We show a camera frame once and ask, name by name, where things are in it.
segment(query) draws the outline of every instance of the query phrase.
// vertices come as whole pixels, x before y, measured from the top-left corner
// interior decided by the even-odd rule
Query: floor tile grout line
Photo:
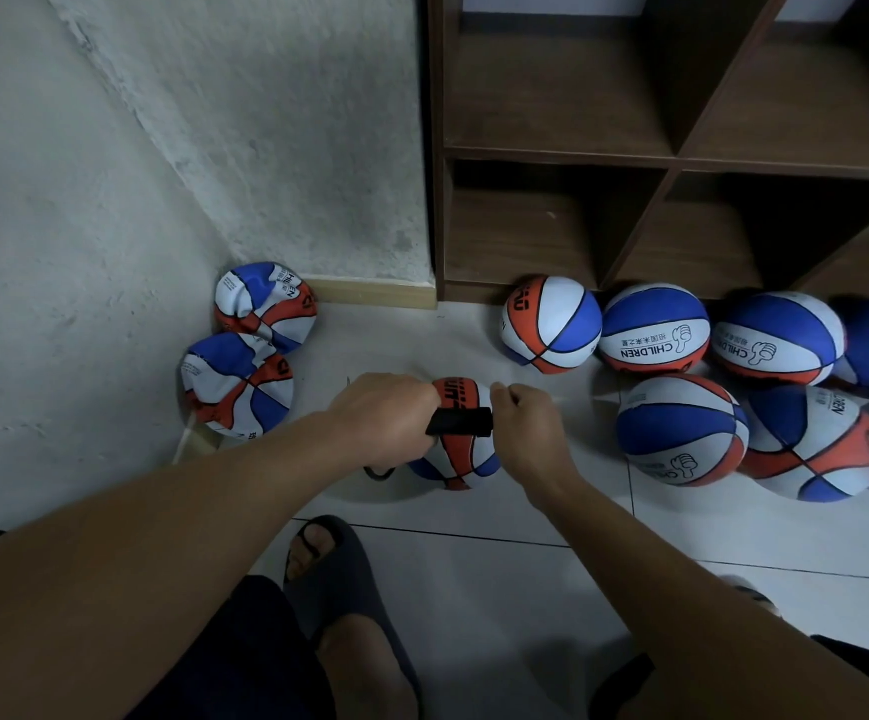
[[[761,563],[738,563],[732,560],[710,560],[708,558],[694,558],[700,564],[715,564],[716,566],[738,566],[746,569],[765,569],[768,571],[789,571],[791,573],[810,573],[815,576],[837,576],[842,579],[864,579],[869,581],[869,576],[860,573],[838,573],[836,571],[814,571],[810,568],[787,568],[778,565],[762,565]]]
[[[308,517],[293,517],[291,520],[297,520],[301,523],[306,523],[311,518]],[[468,535],[463,532],[435,532],[435,531],[419,531],[414,528],[392,528],[385,525],[367,525],[365,523],[349,523],[353,528],[370,528],[377,531],[396,531],[398,533],[415,533],[420,536],[444,536],[445,538],[461,538],[469,541],[491,541],[496,544],[515,544],[515,545],[538,545],[544,548],[563,548],[573,550],[570,545],[562,543],[543,543],[535,540],[515,540],[514,538],[498,538],[489,535]],[[788,571],[790,573],[808,573],[815,576],[835,576],[843,579],[865,579],[869,581],[869,576],[864,576],[858,573],[838,573],[836,571],[814,571],[810,568],[789,568],[779,565],[764,565],[762,563],[741,563],[734,560],[712,560],[711,558],[692,558],[699,564],[713,564],[715,566],[734,566],[743,569],[764,569],[768,571]]]
[[[307,522],[311,520],[307,517],[293,517],[291,520],[301,520]],[[354,528],[374,528],[380,531],[398,531],[400,533],[417,533],[422,536],[447,536],[448,538],[464,538],[472,541],[493,541],[496,544],[518,544],[518,545],[541,545],[548,548],[566,548],[571,550],[570,545],[564,543],[543,543],[535,540],[516,540],[514,538],[496,538],[489,535],[469,535],[464,532],[437,532],[437,531],[419,531],[416,528],[392,528],[387,525],[366,525],[365,523],[348,523]]]

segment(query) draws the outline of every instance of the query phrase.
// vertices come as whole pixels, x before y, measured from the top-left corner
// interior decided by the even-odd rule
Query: baseboard
[[[434,285],[384,280],[345,280],[305,277],[317,299],[325,303],[354,303],[356,305],[388,305],[393,308],[438,307],[438,293]]]

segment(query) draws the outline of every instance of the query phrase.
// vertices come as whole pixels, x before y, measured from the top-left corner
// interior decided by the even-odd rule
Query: right hand
[[[342,424],[359,464],[384,472],[417,460],[435,443],[425,434],[441,406],[430,382],[393,373],[363,373],[338,394],[327,414]]]
[[[494,447],[501,466],[531,492],[578,477],[561,413],[547,391],[491,385]]]

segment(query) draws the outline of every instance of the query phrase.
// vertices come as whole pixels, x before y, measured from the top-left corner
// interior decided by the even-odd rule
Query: thumbs up logo
[[[682,480],[690,480],[695,476],[698,462],[687,452],[682,452],[680,455],[671,458],[671,466]]]
[[[753,367],[758,366],[762,361],[771,361],[777,353],[777,346],[774,343],[762,343],[758,341],[751,347],[751,358],[747,360]]]
[[[671,331],[671,340],[677,344],[674,353],[681,353],[691,341],[691,326],[687,323],[682,323],[680,326]]]

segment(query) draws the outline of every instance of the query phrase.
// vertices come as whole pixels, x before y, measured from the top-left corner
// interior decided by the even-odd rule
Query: wall
[[[854,0],[788,0],[779,20],[834,22]],[[638,15],[645,0],[464,0],[469,12],[522,12],[560,15]]]
[[[0,527],[163,464],[231,253],[47,0],[0,0]]]
[[[240,260],[433,282],[415,0],[51,0]]]

